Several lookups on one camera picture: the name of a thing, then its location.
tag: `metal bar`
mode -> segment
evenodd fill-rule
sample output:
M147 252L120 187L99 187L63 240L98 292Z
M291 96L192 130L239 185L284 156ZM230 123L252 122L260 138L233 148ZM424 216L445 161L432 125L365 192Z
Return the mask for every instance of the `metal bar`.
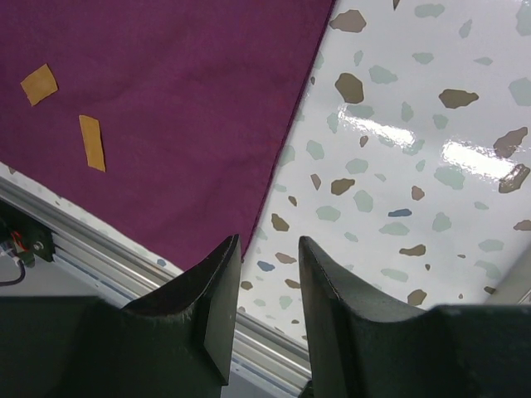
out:
M125 294L139 297L162 286L174 274L83 225L38 197L0 178L0 200L15 206L54 232L56 256L85 269ZM283 391L304 388L310 378L307 350L245 313L236 316L234 358Z

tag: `purple cloth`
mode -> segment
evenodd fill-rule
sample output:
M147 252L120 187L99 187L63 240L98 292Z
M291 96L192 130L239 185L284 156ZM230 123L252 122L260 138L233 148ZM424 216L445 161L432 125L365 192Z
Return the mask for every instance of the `purple cloth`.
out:
M3 0L0 161L182 269L247 247L333 3ZM31 107L45 63L59 91Z

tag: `tan patch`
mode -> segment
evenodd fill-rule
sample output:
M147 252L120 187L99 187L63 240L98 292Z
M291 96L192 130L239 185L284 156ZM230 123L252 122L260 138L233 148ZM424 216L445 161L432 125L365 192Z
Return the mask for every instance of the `tan patch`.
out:
M420 201L425 195L426 194L421 188L417 187L416 185L412 187L412 199L414 201Z
M416 245L415 247L412 247L411 249L400 249L398 253L400 253L401 255L410 255L410 256L419 257L421 255L426 254L426 247L424 245Z
M52 95L57 91L56 78L53 77L48 64L44 64L35 70L20 85L32 106L37 105L48 95Z
M105 172L105 157L101 143L100 122L80 114L81 133L85 145L86 161L89 167Z
M312 179L312 183L314 184L315 190L318 191L319 188L321 188L321 179L317 174L312 174L309 177Z
M531 231L531 220L523 220L513 227L515 231Z
M365 145L367 145L367 142L368 142L368 136L367 135L363 135L359 139L359 146L363 148Z
M426 293L422 289L413 290L407 296L407 303L409 305L414 305L414 306L421 305L424 302L424 299L426 298L427 295L428 293Z
M352 187L355 183L356 183L356 180L353 180L350 178L342 178L340 180L335 180L330 185L330 191L334 195L339 196L339 195L344 194L346 191L348 191L348 189Z
M508 175L499 180L498 192L511 193L519 190L528 177L529 172L531 172L529 167L526 167L522 163L517 164Z
M244 280L243 282L241 282L240 287L242 289L244 289L244 290L251 290L252 289L252 283L247 281L247 280Z
M276 213L271 214L271 223L277 231L286 232L290 230L290 225Z
M509 131L503 137L498 138L493 145L496 156L506 159L513 156L526 135L528 135L528 128L522 127L518 130Z
M294 281L293 279L286 279L284 282L285 284L288 285L288 287L292 289L300 289L300 283L297 281Z
M477 101L480 97L476 93L468 93L464 90L446 89L439 94L439 100L450 109L457 109Z
M335 82L335 88L349 104L359 104L363 101L363 83L350 73L342 73Z
M284 253L277 253L275 257L282 264L293 264L297 262L297 259L291 257L290 255L285 255Z
M360 33L367 22L358 10L348 10L339 14L329 23L332 29L339 29L342 32Z

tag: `yellow rectangular piece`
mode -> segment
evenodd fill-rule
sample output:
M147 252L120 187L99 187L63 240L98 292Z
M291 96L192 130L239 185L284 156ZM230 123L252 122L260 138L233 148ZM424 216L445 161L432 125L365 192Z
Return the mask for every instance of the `yellow rectangular piece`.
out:
M105 157L101 144L100 122L90 116L80 114L80 126L83 133L86 161L89 167L105 172Z
M31 73L20 84L32 106L37 105L48 95L57 91L56 78L53 77L48 64Z

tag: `terrazzo surface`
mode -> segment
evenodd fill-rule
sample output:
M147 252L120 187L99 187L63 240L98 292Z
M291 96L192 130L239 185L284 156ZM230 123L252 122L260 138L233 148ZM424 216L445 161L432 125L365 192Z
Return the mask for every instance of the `terrazzo surface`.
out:
M304 343L297 244L421 308L482 303L531 241L531 0L339 0L239 307ZM0 176L175 265L7 165Z

